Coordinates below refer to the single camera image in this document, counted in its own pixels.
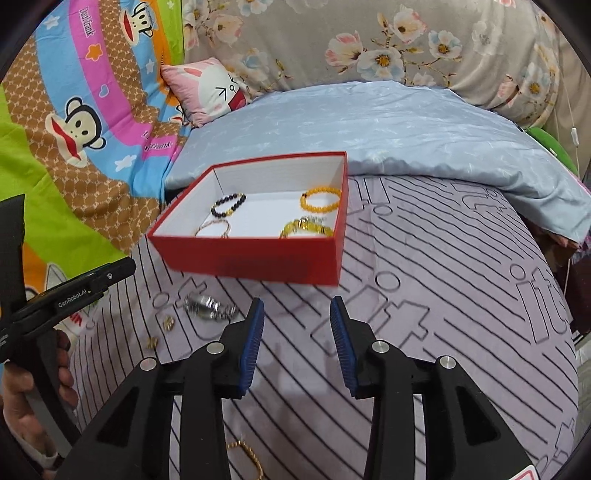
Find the person's left hand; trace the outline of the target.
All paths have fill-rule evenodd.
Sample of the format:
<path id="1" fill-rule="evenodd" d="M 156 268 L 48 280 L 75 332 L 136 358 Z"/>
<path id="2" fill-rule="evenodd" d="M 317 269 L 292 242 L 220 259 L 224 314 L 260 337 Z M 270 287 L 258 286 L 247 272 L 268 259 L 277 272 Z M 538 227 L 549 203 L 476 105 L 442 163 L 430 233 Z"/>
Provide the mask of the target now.
<path id="1" fill-rule="evenodd" d="M 69 349 L 71 342 L 61 330 L 56 331 L 56 361 L 58 366 L 61 398 L 72 408 L 78 404 L 78 394 L 73 389 L 74 379 L 69 370 Z M 33 376 L 14 362 L 6 362 L 2 374 L 3 416 L 13 437 L 24 453 L 42 468 L 42 479 L 56 476 L 57 451 L 44 427 L 36 418 L 26 395 L 35 387 Z"/>

